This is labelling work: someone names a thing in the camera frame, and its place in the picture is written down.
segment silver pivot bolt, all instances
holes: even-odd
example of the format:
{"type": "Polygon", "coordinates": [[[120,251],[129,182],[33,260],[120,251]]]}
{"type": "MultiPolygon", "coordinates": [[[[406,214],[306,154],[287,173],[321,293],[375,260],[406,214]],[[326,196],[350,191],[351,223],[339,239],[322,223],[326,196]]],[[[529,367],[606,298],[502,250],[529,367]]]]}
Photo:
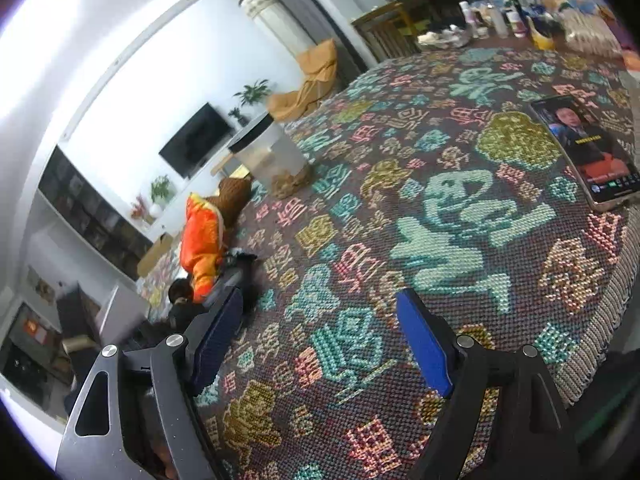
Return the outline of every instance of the silver pivot bolt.
{"type": "Polygon", "coordinates": [[[538,355],[538,349],[535,346],[524,345],[522,347],[522,353],[527,357],[535,357],[538,355]]]}
{"type": "Polygon", "coordinates": [[[459,335],[456,339],[456,343],[458,346],[462,346],[462,348],[471,348],[474,345],[474,339],[469,337],[468,335],[459,335]]]}
{"type": "Polygon", "coordinates": [[[167,346],[180,346],[184,338],[180,334],[171,334],[167,339],[167,346]]]}
{"type": "Polygon", "coordinates": [[[118,347],[116,345],[107,345],[102,349],[102,355],[104,357],[111,357],[112,355],[115,355],[117,351],[118,347]]]}

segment smartphone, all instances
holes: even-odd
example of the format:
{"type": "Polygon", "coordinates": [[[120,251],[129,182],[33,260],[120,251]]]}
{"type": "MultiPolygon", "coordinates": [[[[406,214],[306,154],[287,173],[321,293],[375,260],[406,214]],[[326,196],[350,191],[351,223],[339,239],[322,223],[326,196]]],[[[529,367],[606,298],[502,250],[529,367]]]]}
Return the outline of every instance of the smartphone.
{"type": "Polygon", "coordinates": [[[640,193],[640,174],[616,136],[572,96],[530,104],[569,162],[590,207],[613,209],[640,193]]]}

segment cardboard box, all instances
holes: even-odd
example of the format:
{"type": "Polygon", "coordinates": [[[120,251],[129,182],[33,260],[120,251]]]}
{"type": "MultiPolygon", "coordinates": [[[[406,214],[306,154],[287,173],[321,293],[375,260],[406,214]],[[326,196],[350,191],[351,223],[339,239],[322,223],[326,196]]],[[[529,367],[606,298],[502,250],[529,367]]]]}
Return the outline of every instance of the cardboard box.
{"type": "Polygon", "coordinates": [[[156,242],[151,246],[151,248],[146,252],[146,254],[140,260],[138,264],[138,276],[140,278],[146,278],[146,276],[153,270],[158,263],[158,260],[169,252],[171,249],[171,244],[174,242],[174,237],[170,234],[164,233],[161,237],[156,240],[156,242]]]}

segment patterned tablecloth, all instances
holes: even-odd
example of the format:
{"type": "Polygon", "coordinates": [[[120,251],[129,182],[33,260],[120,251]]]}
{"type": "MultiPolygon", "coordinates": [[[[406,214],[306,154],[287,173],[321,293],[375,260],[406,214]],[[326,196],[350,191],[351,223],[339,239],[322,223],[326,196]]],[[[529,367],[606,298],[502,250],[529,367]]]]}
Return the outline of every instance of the patterned tablecloth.
{"type": "Polygon", "coordinates": [[[633,151],[618,70],[533,50],[424,54],[296,125],[316,180],[283,201],[254,185],[238,244],[262,259],[262,296],[196,399],[235,478],[406,477],[441,400],[399,330],[403,286],[488,348],[533,343],[564,400],[580,397],[624,310],[640,221],[588,209],[527,103],[572,94],[633,151]]]}

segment television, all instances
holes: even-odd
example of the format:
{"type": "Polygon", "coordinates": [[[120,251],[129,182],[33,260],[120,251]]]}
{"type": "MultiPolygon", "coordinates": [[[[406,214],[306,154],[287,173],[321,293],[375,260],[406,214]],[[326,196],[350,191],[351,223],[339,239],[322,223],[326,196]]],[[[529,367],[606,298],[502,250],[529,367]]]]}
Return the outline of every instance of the television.
{"type": "Polygon", "coordinates": [[[231,138],[232,128],[207,103],[165,144],[160,156],[183,178],[191,178],[231,138]]]}

